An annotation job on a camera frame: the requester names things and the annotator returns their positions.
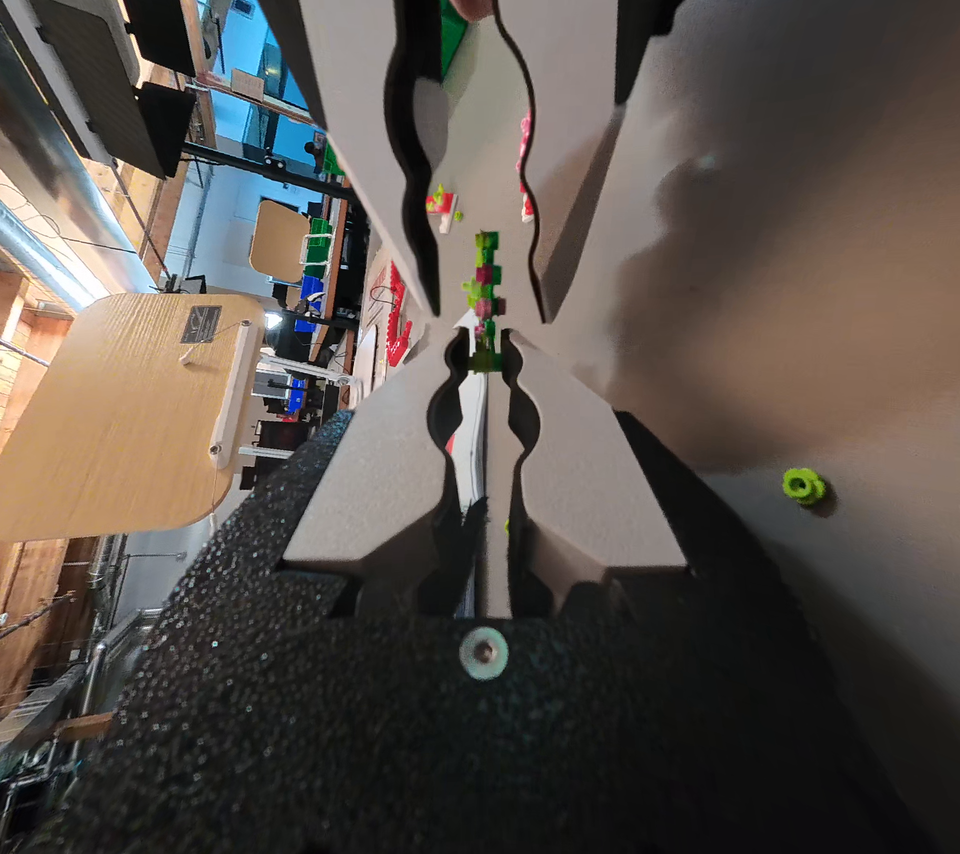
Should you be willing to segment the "black metal pole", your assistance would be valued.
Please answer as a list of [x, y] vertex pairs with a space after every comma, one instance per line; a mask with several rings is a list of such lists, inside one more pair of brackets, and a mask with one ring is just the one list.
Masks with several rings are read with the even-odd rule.
[[274, 183], [305, 189], [309, 192], [322, 194], [333, 199], [343, 200], [349, 204], [361, 205], [356, 192], [344, 185], [330, 181], [322, 181], [316, 177], [306, 176], [294, 172], [279, 161], [257, 162], [245, 157], [238, 157], [200, 143], [186, 141], [181, 147], [183, 159], [198, 160], [214, 166], [223, 166], [258, 175]]

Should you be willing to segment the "lime round lego piece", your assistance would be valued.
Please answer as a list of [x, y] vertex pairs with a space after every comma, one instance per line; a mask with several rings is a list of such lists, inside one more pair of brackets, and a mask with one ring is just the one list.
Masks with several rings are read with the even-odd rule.
[[802, 507], [820, 503], [830, 492], [825, 479], [810, 468], [789, 468], [782, 476], [783, 493]]

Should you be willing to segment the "lego instruction booklet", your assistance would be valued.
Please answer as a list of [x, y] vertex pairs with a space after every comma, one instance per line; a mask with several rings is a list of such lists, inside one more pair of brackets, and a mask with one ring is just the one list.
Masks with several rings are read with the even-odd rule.
[[[397, 335], [411, 325], [409, 344], [397, 365], [390, 365], [387, 348], [389, 320], [397, 299], [394, 264], [381, 246], [367, 264], [362, 301], [361, 325], [353, 358], [353, 374], [363, 382], [364, 394], [376, 391], [395, 374], [409, 356], [417, 353], [442, 329], [424, 315], [409, 293], [405, 293], [397, 320]], [[485, 437], [487, 414], [486, 377], [468, 373], [459, 387], [462, 421], [447, 441], [462, 512], [486, 496]]]

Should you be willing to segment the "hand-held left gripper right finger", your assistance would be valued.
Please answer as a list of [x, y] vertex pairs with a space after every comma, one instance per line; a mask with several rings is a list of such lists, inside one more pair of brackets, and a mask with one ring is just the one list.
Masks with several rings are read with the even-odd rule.
[[502, 338], [511, 586], [607, 584], [687, 560], [612, 407], [515, 330]]

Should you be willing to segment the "pink lego pieces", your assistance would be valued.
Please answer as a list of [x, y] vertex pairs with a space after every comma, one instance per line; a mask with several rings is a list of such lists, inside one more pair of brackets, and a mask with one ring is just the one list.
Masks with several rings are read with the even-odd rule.
[[520, 219], [521, 223], [529, 224], [534, 222], [535, 215], [533, 211], [532, 202], [530, 200], [528, 191], [524, 186], [522, 179], [522, 169], [525, 161], [527, 147], [530, 140], [530, 135], [532, 131], [532, 110], [529, 108], [526, 115], [523, 117], [520, 122], [520, 144], [518, 149], [518, 159], [515, 164], [515, 171], [518, 176], [518, 185], [519, 185], [519, 194], [521, 198], [521, 209], [520, 209]]

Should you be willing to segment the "green storage bins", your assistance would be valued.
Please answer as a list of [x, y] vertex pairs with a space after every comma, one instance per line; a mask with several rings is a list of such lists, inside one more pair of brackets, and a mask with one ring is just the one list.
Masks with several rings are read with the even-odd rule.
[[309, 230], [301, 244], [300, 263], [307, 268], [326, 268], [330, 265], [330, 255], [335, 236], [331, 222], [322, 217], [309, 219]]

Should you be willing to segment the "blue storage bins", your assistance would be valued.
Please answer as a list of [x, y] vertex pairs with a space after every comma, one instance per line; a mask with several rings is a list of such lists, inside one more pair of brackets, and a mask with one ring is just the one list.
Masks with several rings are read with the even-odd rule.
[[298, 293], [298, 301], [288, 307], [287, 312], [293, 317], [294, 332], [312, 335], [323, 318], [326, 283], [320, 277], [307, 274]]

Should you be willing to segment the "green plastic bin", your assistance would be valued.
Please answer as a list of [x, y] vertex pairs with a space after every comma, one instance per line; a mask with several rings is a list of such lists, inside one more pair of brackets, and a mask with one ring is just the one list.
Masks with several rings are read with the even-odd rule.
[[468, 22], [450, 0], [438, 0], [440, 14], [440, 79], [445, 79], [468, 29]]

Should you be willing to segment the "wooden chair with white frame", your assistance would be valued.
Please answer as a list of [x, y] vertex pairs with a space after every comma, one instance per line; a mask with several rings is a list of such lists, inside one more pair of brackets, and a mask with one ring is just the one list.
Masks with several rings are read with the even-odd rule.
[[2, 451], [2, 543], [207, 517], [234, 482], [265, 332], [263, 305], [240, 294], [85, 308]]

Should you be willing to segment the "green and pink lego assembly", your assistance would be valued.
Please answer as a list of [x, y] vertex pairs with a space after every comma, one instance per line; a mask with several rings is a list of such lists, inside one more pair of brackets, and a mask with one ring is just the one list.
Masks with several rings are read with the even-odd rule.
[[462, 284], [467, 304], [475, 322], [474, 347], [469, 369], [479, 375], [502, 371], [502, 354], [498, 349], [498, 319], [506, 313], [506, 301], [499, 296], [502, 283], [501, 266], [497, 264], [498, 232], [475, 235], [474, 277]]

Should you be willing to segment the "grey ceiling unit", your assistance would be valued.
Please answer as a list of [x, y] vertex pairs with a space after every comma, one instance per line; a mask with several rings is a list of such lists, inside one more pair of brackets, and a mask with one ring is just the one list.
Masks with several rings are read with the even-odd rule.
[[141, 68], [196, 76], [182, 0], [2, 0], [2, 26], [82, 157], [177, 174], [196, 95]]

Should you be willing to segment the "silver ventilation duct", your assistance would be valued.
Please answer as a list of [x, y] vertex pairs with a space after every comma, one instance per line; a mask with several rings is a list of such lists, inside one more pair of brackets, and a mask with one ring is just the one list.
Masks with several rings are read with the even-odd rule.
[[8, 33], [1, 32], [2, 243], [30, 251], [45, 284], [80, 310], [157, 287]]

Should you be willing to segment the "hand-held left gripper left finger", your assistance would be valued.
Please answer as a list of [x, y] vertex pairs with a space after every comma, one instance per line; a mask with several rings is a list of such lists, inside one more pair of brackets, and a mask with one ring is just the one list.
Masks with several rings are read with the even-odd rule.
[[460, 513], [450, 437], [462, 422], [467, 329], [427, 345], [354, 410], [282, 557], [291, 570], [424, 580], [435, 529]]

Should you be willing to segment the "small wooden chair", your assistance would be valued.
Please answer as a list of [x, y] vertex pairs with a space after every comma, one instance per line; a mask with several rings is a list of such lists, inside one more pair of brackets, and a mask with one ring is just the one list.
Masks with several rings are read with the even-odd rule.
[[310, 234], [309, 218], [264, 198], [257, 209], [255, 226], [248, 255], [250, 267], [276, 283], [299, 284], [304, 275], [301, 251], [304, 238]]

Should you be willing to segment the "small red lego cluster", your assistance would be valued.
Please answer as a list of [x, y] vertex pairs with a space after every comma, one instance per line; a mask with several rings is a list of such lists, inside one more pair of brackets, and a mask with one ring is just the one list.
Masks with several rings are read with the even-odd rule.
[[459, 195], [446, 190], [443, 184], [439, 184], [432, 193], [427, 195], [425, 210], [428, 215], [438, 218], [438, 232], [446, 236], [455, 222], [453, 212], [459, 211]]

